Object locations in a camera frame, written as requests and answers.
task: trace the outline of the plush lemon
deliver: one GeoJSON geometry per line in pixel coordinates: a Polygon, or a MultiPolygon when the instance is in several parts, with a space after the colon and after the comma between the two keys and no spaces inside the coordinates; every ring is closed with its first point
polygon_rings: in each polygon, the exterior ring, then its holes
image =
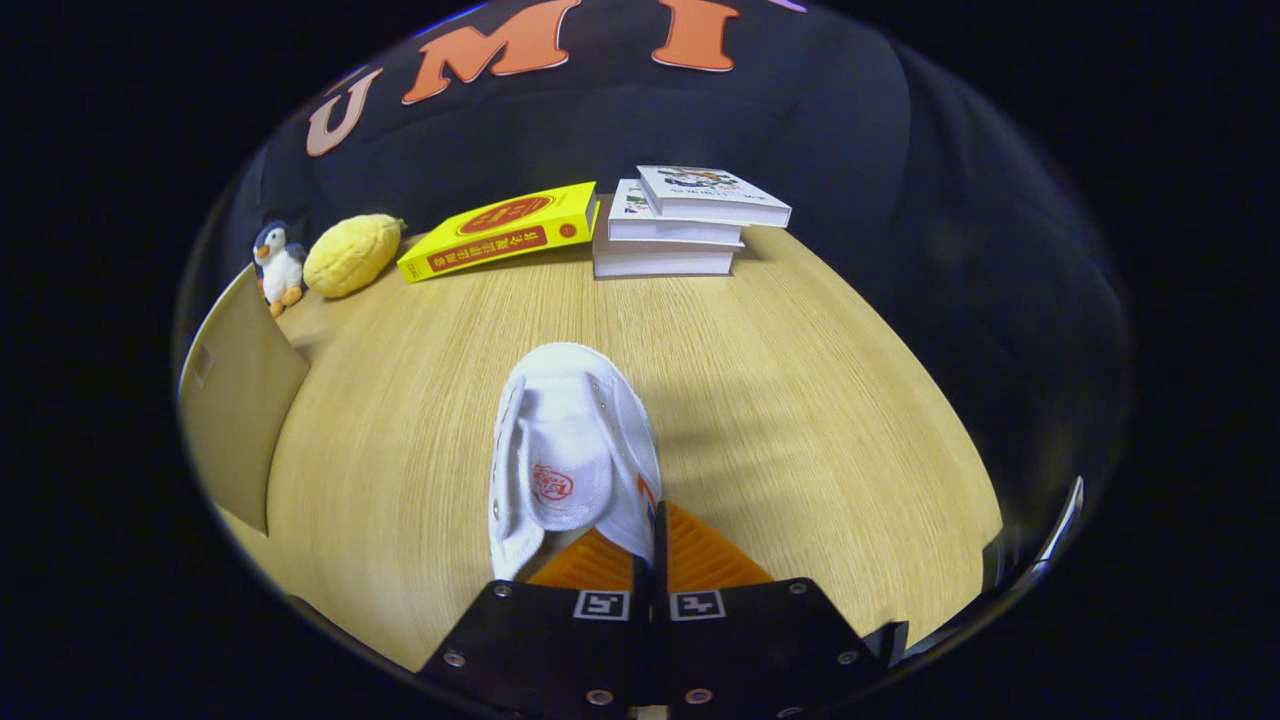
{"type": "Polygon", "coordinates": [[[343,297],[374,282],[396,256],[404,220],[390,215],[356,215],[326,229],[302,266],[307,287],[325,297],[343,297]]]}

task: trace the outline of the orange letter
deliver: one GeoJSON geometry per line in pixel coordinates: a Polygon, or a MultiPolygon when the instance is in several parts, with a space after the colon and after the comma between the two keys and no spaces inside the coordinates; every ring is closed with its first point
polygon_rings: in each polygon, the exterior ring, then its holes
{"type": "Polygon", "coordinates": [[[724,55],[724,22],[739,12],[707,0],[658,0],[671,8],[667,44],[653,51],[663,65],[723,73],[733,69],[724,55]]]}
{"type": "Polygon", "coordinates": [[[347,91],[351,94],[351,100],[347,101],[347,114],[342,117],[342,122],[338,123],[337,128],[329,129],[329,114],[333,113],[333,106],[338,104],[340,95],[321,105],[315,113],[311,113],[311,127],[307,129],[307,155],[319,158],[337,147],[339,142],[351,135],[351,129],[360,120],[360,113],[365,109],[365,97],[369,96],[369,86],[380,74],[383,74],[383,69],[378,68],[351,86],[351,90],[347,91]]]}
{"type": "Polygon", "coordinates": [[[462,82],[474,81],[503,47],[507,50],[502,60],[489,69],[495,76],[527,73],[562,64],[568,60],[568,53],[559,49],[561,20],[577,4],[579,0],[550,0],[525,8],[493,35],[484,35],[468,26],[436,37],[419,50],[422,54],[422,67],[417,70],[413,87],[404,94],[403,102],[412,105],[444,92],[449,87],[449,81],[443,74],[445,64],[462,82]]]}

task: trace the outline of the white canvas shoe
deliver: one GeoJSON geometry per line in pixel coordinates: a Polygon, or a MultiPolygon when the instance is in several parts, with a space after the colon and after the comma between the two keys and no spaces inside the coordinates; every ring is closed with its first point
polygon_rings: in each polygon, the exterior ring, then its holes
{"type": "Polygon", "coordinates": [[[545,584],[600,585],[604,575],[620,577],[623,562],[630,582],[630,556],[654,564],[660,500],[649,416],[608,357],[582,345],[556,342],[516,364],[494,425],[489,483],[494,578],[529,580],[563,553],[573,559],[558,561],[550,573],[556,577],[545,584]]]}

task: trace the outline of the screw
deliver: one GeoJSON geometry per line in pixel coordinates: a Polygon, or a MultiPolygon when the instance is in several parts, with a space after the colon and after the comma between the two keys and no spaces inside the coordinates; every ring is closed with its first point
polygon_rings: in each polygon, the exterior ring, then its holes
{"type": "Polygon", "coordinates": [[[586,693],[586,702],[591,705],[609,705],[613,702],[613,693],[609,691],[591,691],[586,693]]]}

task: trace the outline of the table surface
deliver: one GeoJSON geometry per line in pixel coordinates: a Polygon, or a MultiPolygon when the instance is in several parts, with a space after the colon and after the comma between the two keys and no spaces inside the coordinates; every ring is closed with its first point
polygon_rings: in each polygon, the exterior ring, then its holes
{"type": "Polygon", "coordinates": [[[847,283],[786,231],[744,241],[733,277],[594,281],[579,245],[306,295],[279,319],[311,369],[276,441],[270,536],[224,521],[280,589],[420,669],[492,579],[507,374],[580,342],[644,400],[667,498],[774,578],[814,578],[856,632],[909,620],[920,639],[980,591],[1001,528],[982,460],[847,283]]]}

